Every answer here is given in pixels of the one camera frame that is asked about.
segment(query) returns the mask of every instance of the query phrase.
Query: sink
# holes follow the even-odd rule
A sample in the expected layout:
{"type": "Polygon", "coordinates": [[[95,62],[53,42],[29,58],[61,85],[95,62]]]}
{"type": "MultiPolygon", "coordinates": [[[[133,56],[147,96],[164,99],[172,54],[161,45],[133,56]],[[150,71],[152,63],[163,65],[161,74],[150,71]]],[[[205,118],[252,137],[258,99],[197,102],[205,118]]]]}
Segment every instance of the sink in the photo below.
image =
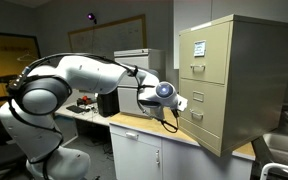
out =
{"type": "Polygon", "coordinates": [[[288,165],[288,135],[279,133],[267,133],[263,139],[271,151],[273,161],[288,165]]]}

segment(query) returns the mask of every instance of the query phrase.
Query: desk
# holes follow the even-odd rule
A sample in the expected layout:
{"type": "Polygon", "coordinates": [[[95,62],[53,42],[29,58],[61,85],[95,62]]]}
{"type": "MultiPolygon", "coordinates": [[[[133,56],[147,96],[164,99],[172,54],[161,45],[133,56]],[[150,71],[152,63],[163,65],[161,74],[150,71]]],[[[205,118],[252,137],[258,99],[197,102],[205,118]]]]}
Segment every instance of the desk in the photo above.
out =
{"type": "MultiPolygon", "coordinates": [[[[71,105],[76,105],[76,103],[63,105],[55,112],[55,115],[62,115],[69,118],[88,121],[94,124],[100,124],[107,127],[109,126],[108,118],[102,117],[98,112],[90,110],[89,112],[75,113],[66,109],[66,107],[71,105]]],[[[95,109],[97,109],[97,103],[93,103],[91,106],[94,106],[95,109]]]]}
{"type": "MultiPolygon", "coordinates": [[[[172,113],[164,112],[175,124],[172,113]]],[[[250,179],[251,143],[219,158],[180,130],[169,133],[156,120],[121,113],[110,117],[110,132],[117,179],[250,179]]]]}

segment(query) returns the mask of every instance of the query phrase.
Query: floor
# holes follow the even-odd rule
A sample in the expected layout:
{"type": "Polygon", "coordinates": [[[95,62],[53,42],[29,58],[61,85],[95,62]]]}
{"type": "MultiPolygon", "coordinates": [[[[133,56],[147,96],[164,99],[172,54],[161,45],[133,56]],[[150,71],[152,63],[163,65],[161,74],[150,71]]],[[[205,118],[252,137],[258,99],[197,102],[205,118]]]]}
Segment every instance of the floor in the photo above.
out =
{"type": "MultiPolygon", "coordinates": [[[[64,140],[69,140],[72,131],[73,121],[58,121],[57,124],[64,134],[64,140]]],[[[67,144],[65,147],[79,149],[88,153],[91,157],[91,167],[85,176],[86,180],[116,180],[113,150],[110,140],[109,128],[87,123],[85,121],[76,121],[79,137],[67,144]]],[[[0,176],[0,180],[28,180],[29,178],[22,172],[16,171],[13,175],[7,177],[0,176]]]]}

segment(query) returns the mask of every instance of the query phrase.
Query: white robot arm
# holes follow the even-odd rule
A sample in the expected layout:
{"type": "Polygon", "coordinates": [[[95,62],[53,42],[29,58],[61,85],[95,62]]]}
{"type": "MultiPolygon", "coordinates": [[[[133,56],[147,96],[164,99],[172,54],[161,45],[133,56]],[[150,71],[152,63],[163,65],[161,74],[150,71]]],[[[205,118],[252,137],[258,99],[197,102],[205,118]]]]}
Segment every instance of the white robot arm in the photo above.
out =
{"type": "Polygon", "coordinates": [[[8,87],[10,99],[0,109],[3,125],[28,157],[28,169],[41,179],[82,179],[90,166],[89,156],[81,151],[61,147],[62,135],[50,116],[70,96],[71,88],[91,93],[108,94],[123,76],[138,80],[138,104],[157,109],[149,115],[168,124],[163,107],[176,116],[187,100],[176,93],[168,82],[149,70],[119,64],[91,54],[58,54],[42,58],[26,67],[8,87]],[[62,57],[56,68],[43,65],[62,57]]]}

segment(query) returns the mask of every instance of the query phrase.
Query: white desk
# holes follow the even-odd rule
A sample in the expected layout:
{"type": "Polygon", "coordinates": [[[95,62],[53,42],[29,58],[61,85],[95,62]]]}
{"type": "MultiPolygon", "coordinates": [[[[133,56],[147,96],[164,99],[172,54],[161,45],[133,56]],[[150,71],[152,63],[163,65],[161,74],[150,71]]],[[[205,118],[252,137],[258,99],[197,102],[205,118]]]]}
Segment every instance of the white desk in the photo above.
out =
{"type": "Polygon", "coordinates": [[[66,117],[70,117],[70,118],[74,118],[78,120],[88,121],[94,124],[100,124],[100,125],[107,126],[107,127],[109,126],[109,120],[108,120],[109,117],[107,118],[102,117],[98,113],[96,103],[86,106],[86,108],[91,108],[91,106],[94,106],[96,111],[90,110],[89,112],[82,112],[82,113],[75,113],[73,111],[67,110],[66,107],[71,106],[71,105],[76,105],[76,103],[70,103],[70,104],[60,107],[55,112],[55,115],[62,115],[62,116],[66,116],[66,117]]]}

